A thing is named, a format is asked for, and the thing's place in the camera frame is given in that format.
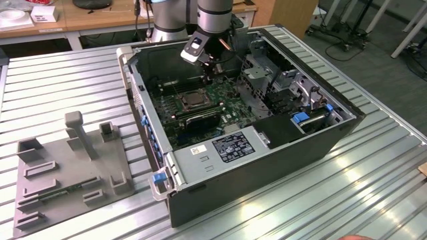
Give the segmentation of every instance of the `metal rail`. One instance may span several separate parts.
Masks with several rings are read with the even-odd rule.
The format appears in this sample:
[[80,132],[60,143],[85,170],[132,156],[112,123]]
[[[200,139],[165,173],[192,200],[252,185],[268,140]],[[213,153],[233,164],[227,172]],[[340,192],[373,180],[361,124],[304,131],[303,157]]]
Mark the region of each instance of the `metal rail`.
[[327,156],[171,228],[166,206],[154,201],[146,182],[150,167],[121,83],[117,46],[14,58],[0,113],[0,240],[12,238],[16,141],[65,138],[62,117],[70,110],[81,111],[86,131],[104,121],[120,127],[136,194],[28,239],[427,237],[427,181],[416,169],[427,161],[425,136],[285,29],[265,29],[367,114]]

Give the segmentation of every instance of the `wooden table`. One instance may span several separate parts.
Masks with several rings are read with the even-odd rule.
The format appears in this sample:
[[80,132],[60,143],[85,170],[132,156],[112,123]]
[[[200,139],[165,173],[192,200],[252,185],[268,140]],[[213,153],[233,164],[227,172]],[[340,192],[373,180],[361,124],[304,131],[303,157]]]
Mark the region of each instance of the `wooden table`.
[[[66,38],[72,50],[81,50],[80,36],[129,31],[134,29],[133,0],[113,0],[108,8],[89,10],[77,8],[72,0],[57,0],[58,21],[34,23],[34,27],[0,33],[0,45]],[[232,12],[252,25],[257,7],[239,3]],[[148,28],[148,20],[137,19],[137,28]]]
[[29,28],[0,32],[0,45],[66,38],[62,0],[53,4],[58,12],[57,22],[34,22]]

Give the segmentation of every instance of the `floor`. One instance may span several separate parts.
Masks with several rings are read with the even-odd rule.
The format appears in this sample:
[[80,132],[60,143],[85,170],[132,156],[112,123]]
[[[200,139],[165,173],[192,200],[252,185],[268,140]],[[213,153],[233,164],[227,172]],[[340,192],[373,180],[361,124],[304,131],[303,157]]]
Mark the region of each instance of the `floor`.
[[[333,0],[320,0],[320,6],[329,8]],[[340,14],[347,1],[343,0],[335,13]],[[348,22],[355,21],[361,11],[363,3],[352,11]],[[377,10],[372,7],[367,11],[360,28],[365,29]],[[407,68],[403,57],[389,57],[396,46],[405,37],[401,29],[405,24],[384,15],[369,37],[364,51],[349,61],[341,62],[325,55],[325,48],[337,42],[337,39],[315,33],[305,36],[303,41],[308,46],[347,74],[347,76],[384,103],[387,107],[427,135],[427,81],[423,81]],[[415,42],[425,37],[420,32]],[[353,47],[343,52],[331,47],[328,53],[336,59],[347,59],[360,50]]]

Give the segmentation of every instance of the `blue latch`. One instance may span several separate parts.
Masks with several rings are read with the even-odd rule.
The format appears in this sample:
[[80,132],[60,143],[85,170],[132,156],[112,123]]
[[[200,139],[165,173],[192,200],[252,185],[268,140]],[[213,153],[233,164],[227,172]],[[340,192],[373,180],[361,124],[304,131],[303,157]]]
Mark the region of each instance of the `blue latch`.
[[332,112],[332,110],[333,110],[332,105],[331,105],[331,104],[327,104],[327,105],[325,105],[325,109],[327,109],[327,111]]
[[295,123],[299,124],[300,122],[309,119],[309,116],[307,115],[307,113],[299,112],[293,115],[292,119],[293,119]]
[[148,123],[146,116],[141,116],[140,124],[144,126]]
[[152,182],[153,184],[162,183],[168,179],[166,174],[164,172],[156,173],[152,175]]

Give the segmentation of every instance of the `green circuit board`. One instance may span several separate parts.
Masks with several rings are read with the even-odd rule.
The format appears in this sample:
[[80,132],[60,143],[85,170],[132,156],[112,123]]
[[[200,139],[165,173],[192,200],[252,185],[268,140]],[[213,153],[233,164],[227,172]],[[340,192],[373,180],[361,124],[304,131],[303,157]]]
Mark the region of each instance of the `green circuit board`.
[[[201,96],[204,103],[188,108],[183,103],[185,94]],[[231,81],[213,83],[204,88],[150,99],[173,150],[219,137],[227,133],[224,132],[227,126],[233,125],[233,128],[243,128],[256,120]],[[200,134],[185,132],[187,119],[217,112],[220,113],[220,122],[216,127]]]

